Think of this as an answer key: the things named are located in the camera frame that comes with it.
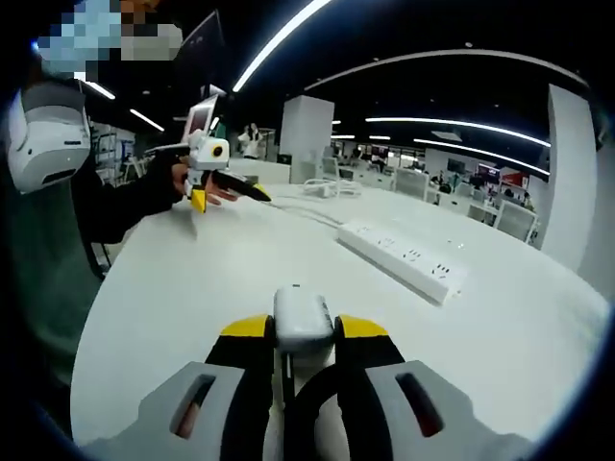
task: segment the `gray gripper housing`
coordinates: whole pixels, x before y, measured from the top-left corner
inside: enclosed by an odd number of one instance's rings
[[[388,425],[393,459],[517,461],[528,459],[531,443],[516,434],[497,434],[474,417],[472,402],[446,379],[419,361],[366,370]],[[442,424],[423,435],[400,381],[419,383]]]
[[[220,458],[222,433],[243,370],[190,362],[148,395],[136,422],[83,447],[99,460],[202,461]],[[197,389],[211,382],[188,439],[174,433]]]

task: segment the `ceiling light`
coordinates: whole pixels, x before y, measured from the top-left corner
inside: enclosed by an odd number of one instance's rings
[[[484,166],[485,168],[489,168],[489,170],[493,170],[493,172],[500,171],[500,169],[494,168],[493,166],[490,166],[490,165],[485,165],[484,163],[479,163],[479,166]]]
[[[483,154],[485,156],[490,156],[490,157],[494,157],[494,158],[500,158],[502,160],[506,160],[506,161],[510,161],[512,163],[516,163],[517,165],[525,166],[526,168],[532,169],[532,170],[534,170],[534,171],[536,171],[538,173],[542,173],[543,175],[549,176],[551,174],[548,171],[542,170],[542,169],[540,169],[538,167],[535,167],[533,165],[530,165],[528,163],[523,163],[522,161],[515,160],[514,158],[504,157],[504,156],[501,156],[499,154],[494,154],[492,152],[482,151],[481,149],[474,149],[472,147],[459,146],[457,144],[450,144],[448,142],[428,141],[426,139],[414,139],[414,142],[420,142],[420,143],[423,143],[423,144],[434,144],[436,146],[454,147],[456,149],[462,149],[464,151],[476,152],[477,154]]]
[[[292,34],[292,32],[301,26],[310,16],[318,12],[318,10],[326,6],[329,2],[331,2],[331,0],[313,0],[309,5],[298,12],[295,17],[288,21],[286,25],[282,27],[277,34],[275,34],[269,43],[267,43],[265,47],[260,50],[260,53],[257,54],[243,75],[239,78],[239,81],[233,87],[233,91],[237,93],[244,85],[246,85],[246,82],[248,82],[250,77],[252,77],[252,74],[257,71],[258,67],[267,59],[273,50],[275,50],[287,36]]]
[[[142,113],[137,112],[137,111],[136,111],[136,110],[134,110],[134,109],[131,109],[131,114],[132,114],[132,115],[136,115],[138,118],[140,118],[141,120],[146,121],[147,123],[149,123],[150,125],[152,125],[154,128],[156,128],[156,129],[160,130],[161,132],[163,132],[163,131],[164,131],[164,128],[163,128],[163,127],[161,127],[158,123],[153,122],[152,120],[150,120],[149,118],[147,118],[147,117],[146,117],[145,115],[143,115]]]
[[[579,82],[581,85],[589,87],[589,84],[584,81],[579,75],[570,70],[566,70],[559,65],[553,64],[552,62],[543,61],[538,58],[533,58],[531,56],[520,55],[518,53],[510,53],[508,51],[496,51],[496,50],[481,50],[478,49],[467,49],[467,48],[459,48],[457,50],[434,50],[434,51],[422,51],[420,53],[410,53],[409,55],[401,55],[395,56],[393,58],[386,58],[385,60],[380,60],[378,62],[367,62],[366,64],[358,65],[356,67],[343,70],[338,72],[337,74],[331,75],[329,77],[324,78],[321,82],[316,82],[311,85],[308,85],[304,88],[304,91],[310,91],[311,89],[316,88],[317,86],[327,84],[332,82],[333,80],[337,80],[339,78],[352,75],[357,72],[361,72],[363,70],[371,69],[374,67],[380,67],[381,65],[388,65],[393,62],[402,62],[402,61],[411,61],[411,60],[421,60],[424,58],[433,58],[433,57],[443,57],[443,56],[489,56],[494,58],[503,58],[507,60],[516,60],[527,62],[533,65],[540,65],[541,67],[545,67],[554,72],[558,72],[569,79],[575,80]]]
[[[92,89],[95,89],[96,91],[98,91],[103,96],[107,96],[109,99],[115,99],[115,95],[111,93],[109,90],[107,90],[106,88],[102,88],[100,85],[95,84],[94,82],[88,82],[86,80],[86,72],[75,72],[73,76],[75,80],[79,80],[83,82],[84,84],[88,85]]]
[[[540,144],[541,146],[551,147],[551,144],[545,141],[541,141],[540,139],[536,139],[535,137],[527,136],[525,134],[512,132],[510,130],[505,130],[503,128],[490,127],[489,125],[482,125],[480,123],[471,123],[471,122],[459,122],[456,120],[440,120],[438,118],[414,118],[414,117],[377,117],[377,118],[366,118],[366,122],[419,122],[419,123],[439,123],[442,125],[457,125],[459,127],[470,127],[470,128],[480,128],[482,130],[489,130],[490,132],[497,132],[502,134],[508,134],[511,136],[520,137],[527,141],[535,142],[536,144]]]

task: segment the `charger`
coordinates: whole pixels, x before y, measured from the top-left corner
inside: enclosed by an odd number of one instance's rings
[[[280,353],[310,357],[333,342],[333,324],[325,298],[299,284],[280,288],[274,298]]]

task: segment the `small screen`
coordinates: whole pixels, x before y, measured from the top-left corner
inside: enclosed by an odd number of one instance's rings
[[[193,134],[198,129],[205,129],[205,124],[208,123],[209,112],[210,108],[199,108],[194,111],[194,117],[192,118],[188,134]]]

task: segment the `power outlet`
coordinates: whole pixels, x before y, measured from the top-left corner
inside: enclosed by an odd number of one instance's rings
[[[439,304],[459,291],[467,277],[465,267],[422,242],[368,223],[340,226],[337,239]]]

